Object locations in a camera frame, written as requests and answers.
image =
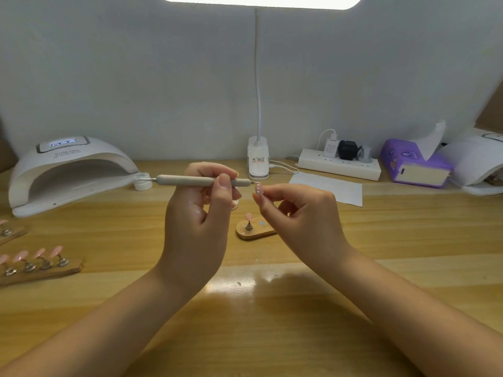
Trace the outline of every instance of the white desk lamp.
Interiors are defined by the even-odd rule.
[[[167,0],[170,2],[243,5],[255,7],[255,89],[259,121],[256,136],[248,139],[248,173],[251,180],[267,180],[269,177],[269,148],[267,139],[261,136],[262,106],[260,99],[259,71],[257,54],[259,47],[259,16],[258,7],[302,8],[302,9],[332,9],[345,10],[355,6],[360,0]]]

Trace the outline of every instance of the desk surface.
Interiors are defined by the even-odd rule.
[[[244,161],[222,163],[247,173]],[[137,162],[151,175],[182,174],[187,164]],[[0,174],[0,217],[10,216],[8,176]],[[290,177],[274,173],[266,183]],[[333,177],[364,184],[363,208],[339,204],[355,247],[503,331],[503,196],[394,184],[385,175],[379,182]],[[253,188],[241,191],[221,269],[159,331],[126,375],[420,375],[278,236],[251,242],[236,236],[244,213],[258,214]],[[85,256],[87,263],[77,275],[0,290],[0,364],[151,268],[162,250],[172,193],[172,187],[138,192],[128,186],[19,220],[29,233],[3,245],[1,253],[61,244],[67,256]]]

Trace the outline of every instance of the wooden stand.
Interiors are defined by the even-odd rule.
[[[28,230],[22,226],[14,227],[11,229],[12,234],[7,235],[4,237],[2,233],[0,232],[0,246],[2,246],[4,243],[7,243],[13,239],[16,239],[17,237],[21,237],[22,235],[28,233]]]
[[[247,220],[240,221],[236,225],[236,233],[237,235],[245,240],[256,239],[260,237],[265,237],[267,235],[276,234],[276,230],[274,230],[269,223],[264,220],[263,217],[258,215],[254,217],[251,221],[251,225],[253,226],[252,230],[247,230],[246,227],[248,225]]]
[[[2,272],[0,276],[0,286],[15,285],[17,283],[24,283],[28,281],[42,280],[42,279],[52,279],[58,278],[60,276],[76,274],[80,272],[85,264],[85,259],[83,258],[68,258],[70,263],[65,267],[58,267],[57,260],[55,264],[47,269],[41,270],[40,265],[31,272],[24,272],[23,267],[18,268],[18,271],[11,276],[5,276]]]

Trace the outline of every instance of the purple tissue box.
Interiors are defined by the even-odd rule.
[[[381,151],[381,160],[394,182],[442,188],[454,170],[440,154],[425,160],[414,142],[388,139]]]

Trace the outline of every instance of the white power strip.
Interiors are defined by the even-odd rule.
[[[338,157],[332,159],[324,157],[323,151],[306,148],[302,150],[299,157],[298,167],[373,181],[377,181],[381,175],[381,167],[376,159],[372,159],[369,164],[357,160],[341,160]]]

